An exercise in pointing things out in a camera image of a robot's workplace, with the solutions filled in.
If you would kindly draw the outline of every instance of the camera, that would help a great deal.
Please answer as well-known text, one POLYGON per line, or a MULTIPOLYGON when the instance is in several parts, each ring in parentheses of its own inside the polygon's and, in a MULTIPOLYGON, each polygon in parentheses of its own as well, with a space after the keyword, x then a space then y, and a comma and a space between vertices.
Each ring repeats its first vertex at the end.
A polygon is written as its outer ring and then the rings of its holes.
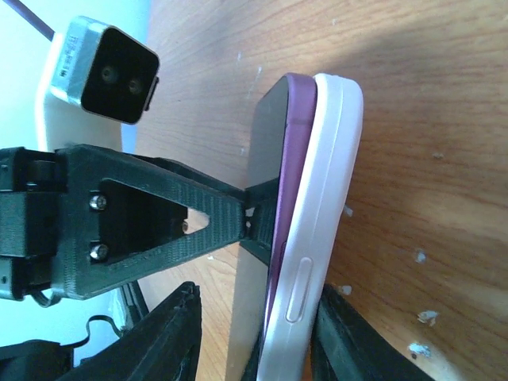
POLYGON ((57 98, 86 112, 134 124, 159 81, 159 57, 120 29, 72 20, 50 83, 57 98))

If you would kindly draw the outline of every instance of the phone side button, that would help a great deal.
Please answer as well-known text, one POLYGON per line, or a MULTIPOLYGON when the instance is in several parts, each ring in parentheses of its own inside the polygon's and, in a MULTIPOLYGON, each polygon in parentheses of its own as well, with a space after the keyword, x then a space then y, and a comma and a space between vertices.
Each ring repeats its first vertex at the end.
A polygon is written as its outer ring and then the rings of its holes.
POLYGON ((286 320, 290 323, 295 323, 302 317, 307 289, 309 288, 312 265, 311 258, 305 257, 300 260, 286 312, 286 320))

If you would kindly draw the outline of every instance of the bolt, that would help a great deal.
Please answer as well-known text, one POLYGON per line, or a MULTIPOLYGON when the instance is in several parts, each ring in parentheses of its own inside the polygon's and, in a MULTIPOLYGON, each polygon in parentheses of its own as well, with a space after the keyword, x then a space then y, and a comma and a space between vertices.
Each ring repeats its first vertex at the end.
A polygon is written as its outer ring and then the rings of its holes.
POLYGON ((104 210, 108 205, 108 200, 106 200, 106 196, 96 194, 95 196, 92 196, 89 204, 90 208, 93 210, 104 210))
POLYGON ((97 244, 90 250, 90 258, 92 260, 105 260, 110 249, 105 244, 97 244))

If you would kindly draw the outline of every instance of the purple phone frame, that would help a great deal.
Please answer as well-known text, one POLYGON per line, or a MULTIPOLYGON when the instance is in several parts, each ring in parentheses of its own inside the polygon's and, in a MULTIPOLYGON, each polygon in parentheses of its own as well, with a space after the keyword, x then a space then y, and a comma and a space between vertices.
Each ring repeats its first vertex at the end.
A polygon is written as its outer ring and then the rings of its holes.
POLYGON ((318 89, 314 78, 294 73, 287 73, 284 77, 288 82, 289 94, 277 210, 275 212, 275 226, 271 245, 271 260, 268 267, 263 337, 266 334, 275 299, 275 291, 279 283, 280 269, 284 259, 284 251, 302 177, 303 164, 309 147, 318 99, 318 89))

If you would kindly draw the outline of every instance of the wooden table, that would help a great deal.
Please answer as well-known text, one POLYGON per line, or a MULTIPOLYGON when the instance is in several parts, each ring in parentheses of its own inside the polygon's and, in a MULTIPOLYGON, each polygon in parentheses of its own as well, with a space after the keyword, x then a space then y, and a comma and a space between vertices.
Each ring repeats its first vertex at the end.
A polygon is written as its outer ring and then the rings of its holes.
MULTIPOLYGON (((255 104, 285 72, 364 90, 328 281, 436 379, 508 379, 508 2, 153 0, 160 85, 137 152, 245 185, 255 104), (424 311, 435 321, 418 320, 424 311)), ((238 247, 141 282, 202 287, 198 379, 226 374, 238 247)))

